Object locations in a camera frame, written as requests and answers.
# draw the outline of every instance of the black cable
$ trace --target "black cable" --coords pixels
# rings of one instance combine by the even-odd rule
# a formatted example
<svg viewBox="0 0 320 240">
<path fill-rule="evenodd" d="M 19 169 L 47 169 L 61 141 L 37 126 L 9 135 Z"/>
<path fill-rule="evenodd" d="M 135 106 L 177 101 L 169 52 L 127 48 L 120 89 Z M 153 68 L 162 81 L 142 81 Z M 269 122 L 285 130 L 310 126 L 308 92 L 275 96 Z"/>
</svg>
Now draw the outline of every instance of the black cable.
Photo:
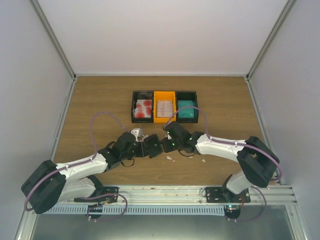
<svg viewBox="0 0 320 240">
<path fill-rule="evenodd" d="M 184 157 L 187 157 L 187 158 L 188 157 L 193 157 L 195 155 L 195 154 L 193 154 L 193 155 L 184 155 L 184 154 L 181 153 L 181 150 L 178 150 L 178 153 L 180 153 L 180 155 L 182 155 Z"/>
<path fill-rule="evenodd" d="M 124 166 L 124 167 L 126 167 L 126 168 L 130 168 L 130 167 L 132 167 L 133 165 L 135 165 L 135 159 L 134 159 L 134 158 L 128 159 L 128 160 L 133 160 L 133 163 L 132 163 L 130 166 L 125 165 L 123 162 L 121 162 L 121 165 Z"/>
<path fill-rule="evenodd" d="M 113 144 L 115 144 L 116 142 L 115 141 L 111 141 L 111 142 L 109 142 L 108 143 L 108 145 L 107 146 L 105 146 L 105 148 L 107 149 L 107 148 L 110 148 Z"/>
<path fill-rule="evenodd" d="M 206 195 L 204 195 L 204 191 L 205 191 L 205 189 L 203 189 L 203 190 L 202 190 L 202 192 L 201 192 L 201 196 L 202 196 L 202 197 L 204 197 L 204 198 L 207 198 L 207 196 L 206 196 Z"/>
</svg>

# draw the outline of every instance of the white backdrop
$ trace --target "white backdrop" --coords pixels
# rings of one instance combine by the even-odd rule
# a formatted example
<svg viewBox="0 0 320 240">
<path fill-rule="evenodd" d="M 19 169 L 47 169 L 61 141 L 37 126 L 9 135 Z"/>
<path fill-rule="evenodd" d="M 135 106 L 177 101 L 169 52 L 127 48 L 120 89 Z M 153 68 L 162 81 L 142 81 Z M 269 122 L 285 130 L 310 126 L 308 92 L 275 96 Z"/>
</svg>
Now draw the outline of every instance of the white backdrop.
<svg viewBox="0 0 320 240">
<path fill-rule="evenodd" d="M 0 1 L 0 239 L 13 240 L 20 188 L 49 159 L 71 77 L 27 0 Z"/>
<path fill-rule="evenodd" d="M 311 237 L 320 236 L 320 1 L 298 0 L 252 77 L 271 144 Z"/>
<path fill-rule="evenodd" d="M 78 75 L 245 75 L 285 2 L 39 0 Z"/>
</svg>

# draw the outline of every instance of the metal frame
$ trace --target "metal frame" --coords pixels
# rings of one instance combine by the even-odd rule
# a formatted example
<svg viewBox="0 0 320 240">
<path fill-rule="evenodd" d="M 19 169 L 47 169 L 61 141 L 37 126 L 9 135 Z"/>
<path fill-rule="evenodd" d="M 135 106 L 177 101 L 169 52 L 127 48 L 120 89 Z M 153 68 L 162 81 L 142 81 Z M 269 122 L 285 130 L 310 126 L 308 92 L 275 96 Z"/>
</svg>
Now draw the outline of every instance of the metal frame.
<svg viewBox="0 0 320 240">
<path fill-rule="evenodd" d="M 72 77 L 73 80 L 75 80 L 76 78 L 76 74 L 75 72 L 73 71 L 63 49 L 61 48 L 61 45 L 54 33 L 54 31 L 52 30 L 48 20 L 47 20 L 47 17 L 44 13 L 44 11 L 42 10 L 38 0 L 29 0 L 35 13 L 37 14 L 40 22 L 42 23 L 45 31 L 47 32 L 51 42 L 53 43 L 53 45 L 55 46 L 55 49 L 57 50 L 57 52 L 59 53 L 63 63 L 64 63 L 64 66 L 65 68 L 67 69 L 67 71 L 69 72 L 70 76 Z"/>
<path fill-rule="evenodd" d="M 66 115 L 68 112 L 69 104 L 73 95 L 73 91 L 75 88 L 77 76 L 75 75 L 64 51 L 61 48 L 61 45 L 59 44 L 59 41 L 57 40 L 41 6 L 39 5 L 37 0 L 29 0 L 32 7 L 34 8 L 34 11 L 36 12 L 37 16 L 39 17 L 41 23 L 43 24 L 43 27 L 45 28 L 49 38 L 51 39 L 53 45 L 55 46 L 56 50 L 58 51 L 66 69 L 68 70 L 70 76 L 73 79 L 73 82 L 70 84 L 70 88 L 68 91 L 68 94 L 66 96 L 65 104 L 63 106 L 63 111 L 61 113 L 59 124 L 56 130 L 55 139 L 52 144 L 52 151 L 50 154 L 50 159 L 53 159 L 56 153 L 56 149 L 58 146 L 58 142 L 60 139 L 60 135 L 62 132 L 62 128 L 66 119 Z M 273 26 L 270 34 L 268 35 L 266 41 L 263 44 L 263 47 L 261 48 L 258 56 L 256 57 L 252 67 L 250 68 L 248 74 L 246 75 L 246 83 L 251 95 L 251 99 L 253 102 L 253 106 L 258 118 L 259 126 L 262 131 L 263 138 L 265 140 L 265 143 L 267 146 L 271 146 L 270 139 L 268 137 L 267 130 L 264 125 L 264 121 L 261 115 L 261 112 L 259 110 L 259 105 L 257 103 L 257 100 L 255 98 L 254 90 L 250 84 L 251 76 L 253 75 L 254 71 L 256 70 L 257 66 L 259 65 L 261 59 L 264 57 L 267 49 L 271 45 L 272 41 L 274 40 L 276 34 L 278 33 L 280 27 L 286 20 L 288 14 L 290 13 L 291 9 L 293 8 L 296 0 L 288 0 L 278 17 L 275 25 Z M 179 76 L 191 76 L 189 74 L 179 74 Z M 222 206 L 219 203 L 207 203 L 205 198 L 202 196 L 202 191 L 204 187 L 208 186 L 180 186 L 180 185 L 174 185 L 174 186 L 151 186 L 151 185 L 120 185 L 119 193 L 123 194 L 129 201 L 129 204 L 131 206 L 136 207 L 143 207 L 147 206 L 148 208 L 158 208 L 158 207 L 168 207 L 168 206 L 181 206 L 181 208 L 190 208 L 191 206 L 202 208 L 202 207 L 220 207 Z M 287 185 L 273 185 L 269 186 L 267 188 L 261 188 L 260 189 L 262 193 L 264 194 L 268 205 L 285 205 L 288 213 L 288 217 L 291 223 L 292 231 L 294 233 L 294 236 L 297 240 L 300 239 L 308 239 L 306 235 L 306 231 L 304 228 L 304 222 L 302 221 L 302 217 L 297 205 L 296 198 L 294 196 L 294 193 L 292 191 L 291 186 Z M 257 193 L 254 189 L 249 189 L 249 193 L 251 196 L 251 203 L 249 205 L 263 205 L 264 201 L 262 197 Z M 73 201 L 64 202 L 64 207 L 76 207 L 80 206 L 80 203 L 75 203 Z M 105 208 L 119 208 L 123 206 L 124 203 L 122 201 L 118 201 L 118 203 L 107 206 Z M 24 212 L 15 236 L 15 240 L 29 240 L 32 237 L 32 231 L 34 229 L 34 226 L 36 224 L 37 215 L 31 211 L 31 212 Z"/>
<path fill-rule="evenodd" d="M 31 239 L 32 232 L 36 224 L 36 220 L 37 214 L 34 211 L 24 211 L 14 240 Z"/>
<path fill-rule="evenodd" d="M 266 38 L 260 52 L 258 53 L 258 56 L 255 58 L 252 67 L 250 68 L 248 74 L 246 75 L 248 80 L 250 81 L 252 75 L 254 74 L 255 70 L 257 69 L 260 61 L 262 60 L 262 58 L 264 57 L 264 55 L 266 54 L 268 48 L 270 47 L 271 43 L 273 42 L 273 40 L 275 39 L 277 33 L 279 32 L 281 26 L 283 25 L 283 23 L 285 22 L 285 20 L 287 19 L 287 16 L 289 15 L 290 11 L 292 10 L 292 8 L 294 7 L 295 3 L 297 0 L 287 0 L 279 17 L 277 18 L 275 24 L 273 25 L 272 30 L 270 31 L 268 37 Z"/>
<path fill-rule="evenodd" d="M 68 92 L 67 92 L 63 107 L 62 107 L 62 112 L 61 112 L 61 115 L 60 115 L 60 118 L 59 118 L 58 126 L 57 126 L 56 131 L 55 131 L 55 138 L 54 138 L 52 146 L 51 146 L 52 150 L 51 150 L 51 153 L 50 153 L 50 156 L 49 156 L 50 160 L 53 160 L 55 158 L 55 154 L 56 154 L 56 151 L 57 151 L 59 139 L 60 139 L 60 136 L 61 136 L 61 132 L 62 132 L 63 126 L 65 124 L 65 120 L 66 120 L 66 117 L 67 117 L 67 112 L 68 112 L 68 109 L 69 109 L 71 98 L 72 98 L 74 90 L 75 90 L 77 79 L 78 79 L 78 77 L 76 77 L 74 79 L 74 81 L 72 81 L 70 83 L 70 86 L 69 86 L 69 89 L 68 89 Z"/>
<path fill-rule="evenodd" d="M 243 73 L 160 73 L 160 72 L 147 72 L 147 73 L 79 73 L 78 77 L 245 77 Z"/>
</svg>

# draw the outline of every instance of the green sponge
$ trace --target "green sponge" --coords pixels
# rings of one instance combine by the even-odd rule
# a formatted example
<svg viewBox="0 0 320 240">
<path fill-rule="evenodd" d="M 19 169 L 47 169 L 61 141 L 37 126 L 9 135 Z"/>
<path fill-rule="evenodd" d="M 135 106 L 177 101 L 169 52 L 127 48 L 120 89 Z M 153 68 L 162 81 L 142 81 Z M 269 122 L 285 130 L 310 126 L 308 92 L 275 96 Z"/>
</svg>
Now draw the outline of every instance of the green sponge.
<svg viewBox="0 0 320 240">
<path fill-rule="evenodd" d="M 194 106 L 194 102 L 192 100 L 178 100 L 178 109 L 181 109 L 186 106 Z M 195 118 L 195 110 L 193 108 L 186 108 L 178 113 L 179 118 Z"/>
</svg>

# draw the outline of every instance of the metal floor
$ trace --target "metal floor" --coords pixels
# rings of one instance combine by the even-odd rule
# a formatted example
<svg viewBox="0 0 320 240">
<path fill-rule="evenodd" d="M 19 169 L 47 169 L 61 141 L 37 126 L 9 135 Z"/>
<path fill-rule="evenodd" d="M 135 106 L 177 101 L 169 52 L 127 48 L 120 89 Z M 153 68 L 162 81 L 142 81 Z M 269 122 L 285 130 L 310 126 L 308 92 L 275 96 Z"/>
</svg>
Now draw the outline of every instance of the metal floor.
<svg viewBox="0 0 320 240">
<path fill-rule="evenodd" d="M 244 206 L 242 219 L 261 206 Z M 268 206 L 257 221 L 228 222 L 210 215 L 124 215 L 110 222 L 88 222 L 84 215 L 43 214 L 32 240 L 290 240 L 294 239 L 284 206 Z"/>
</svg>

